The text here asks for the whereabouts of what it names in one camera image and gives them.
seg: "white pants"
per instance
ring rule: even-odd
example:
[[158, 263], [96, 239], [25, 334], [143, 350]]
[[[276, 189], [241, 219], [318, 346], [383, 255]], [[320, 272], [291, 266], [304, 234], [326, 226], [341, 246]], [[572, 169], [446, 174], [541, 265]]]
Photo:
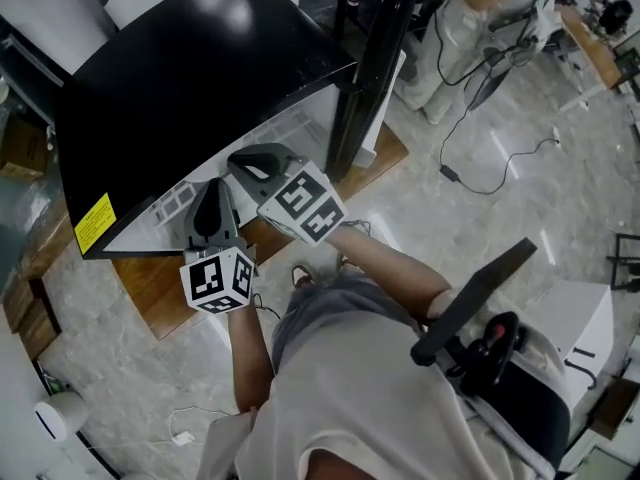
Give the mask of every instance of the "white pants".
[[416, 76], [409, 82], [398, 80], [395, 91], [412, 110], [424, 108], [429, 120], [440, 121], [454, 102], [464, 82], [455, 87], [445, 84], [458, 81], [479, 60], [476, 49], [482, 35], [481, 16], [462, 0], [447, 0], [437, 11], [438, 31], [442, 38], [442, 55], [438, 64], [440, 41], [435, 17], [429, 22], [424, 39], [416, 49]]

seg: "white cabinet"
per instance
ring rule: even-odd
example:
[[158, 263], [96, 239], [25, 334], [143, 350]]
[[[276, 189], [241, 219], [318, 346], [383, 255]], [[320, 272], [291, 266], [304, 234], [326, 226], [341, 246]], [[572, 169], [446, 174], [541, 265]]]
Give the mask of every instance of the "white cabinet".
[[560, 351], [573, 410], [613, 348], [611, 291], [603, 284], [558, 281], [527, 314]]

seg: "tiled floor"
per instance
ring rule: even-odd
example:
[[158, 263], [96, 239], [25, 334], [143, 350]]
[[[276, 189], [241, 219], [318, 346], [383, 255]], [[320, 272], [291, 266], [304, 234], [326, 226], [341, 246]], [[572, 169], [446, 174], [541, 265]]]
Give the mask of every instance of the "tiled floor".
[[[438, 127], [392, 97], [386, 122], [410, 156], [349, 202], [352, 216], [367, 218], [374, 234], [439, 269], [461, 284], [523, 237], [539, 250], [504, 287], [521, 308], [556, 279], [608, 283], [605, 256], [616, 231], [640, 231], [638, 158], [624, 102], [611, 93], [565, 114], [572, 97], [555, 66], [541, 57], [513, 73], [498, 94], [468, 117], [448, 141], [444, 160], [477, 189], [497, 186], [505, 156], [527, 151], [557, 127], [562, 147], [544, 144], [535, 156], [517, 157], [504, 188], [476, 195], [438, 173], [440, 144], [462, 113], [462, 103]], [[335, 264], [329, 246], [292, 244], [260, 269], [256, 290], [282, 311], [290, 293], [288, 266], [304, 259], [327, 277]], [[83, 262], [75, 245], [45, 278], [64, 329], [44, 354], [51, 373], [68, 380], [91, 415], [83, 432], [121, 471], [146, 471], [158, 479], [192, 479], [201, 446], [178, 448], [169, 440], [175, 408], [234, 411], [226, 319], [199, 314], [158, 342], [145, 326], [109, 262]], [[603, 372], [619, 367], [638, 327], [637, 295], [616, 293], [616, 346]], [[275, 317], [262, 316], [267, 341]], [[590, 392], [575, 413], [575, 427], [602, 392]], [[173, 431], [204, 439], [201, 411], [176, 413]]]

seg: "black tabletop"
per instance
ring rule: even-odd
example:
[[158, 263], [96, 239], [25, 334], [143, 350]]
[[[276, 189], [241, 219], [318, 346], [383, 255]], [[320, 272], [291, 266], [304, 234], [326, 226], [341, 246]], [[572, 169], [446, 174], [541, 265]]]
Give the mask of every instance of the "black tabletop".
[[62, 89], [72, 224], [108, 194], [117, 221], [103, 247], [202, 162], [353, 65], [289, 0], [161, 2]]

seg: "box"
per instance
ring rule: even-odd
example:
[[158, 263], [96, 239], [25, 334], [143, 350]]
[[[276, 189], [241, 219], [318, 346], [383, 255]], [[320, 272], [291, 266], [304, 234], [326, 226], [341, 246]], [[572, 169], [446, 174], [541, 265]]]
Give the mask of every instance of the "box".
[[47, 168], [47, 136], [43, 130], [9, 117], [0, 143], [0, 175], [33, 181]]

